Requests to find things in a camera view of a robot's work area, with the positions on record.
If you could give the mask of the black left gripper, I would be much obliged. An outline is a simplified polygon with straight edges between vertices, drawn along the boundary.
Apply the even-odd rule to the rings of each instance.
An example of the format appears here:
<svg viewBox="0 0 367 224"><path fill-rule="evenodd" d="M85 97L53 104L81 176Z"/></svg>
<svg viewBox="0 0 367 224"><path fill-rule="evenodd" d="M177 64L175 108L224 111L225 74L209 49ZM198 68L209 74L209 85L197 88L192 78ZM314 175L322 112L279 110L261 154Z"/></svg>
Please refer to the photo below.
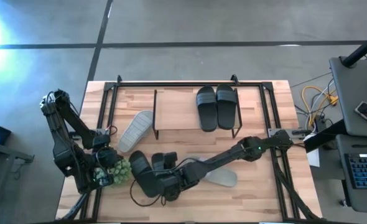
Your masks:
<svg viewBox="0 0 367 224"><path fill-rule="evenodd" d="M90 188L99 189L114 183L111 169L123 159L112 147L94 148L91 152Z"/></svg>

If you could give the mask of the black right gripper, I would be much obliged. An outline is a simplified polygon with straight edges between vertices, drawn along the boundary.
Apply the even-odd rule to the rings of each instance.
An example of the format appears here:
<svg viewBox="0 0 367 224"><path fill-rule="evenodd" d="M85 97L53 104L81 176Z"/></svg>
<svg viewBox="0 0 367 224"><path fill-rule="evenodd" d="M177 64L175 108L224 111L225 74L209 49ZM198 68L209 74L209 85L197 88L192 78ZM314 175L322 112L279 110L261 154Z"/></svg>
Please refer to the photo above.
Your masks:
<svg viewBox="0 0 367 224"><path fill-rule="evenodd" d="M166 201L177 200L181 192L192 187L189 177L185 169L157 174L157 191Z"/></svg>

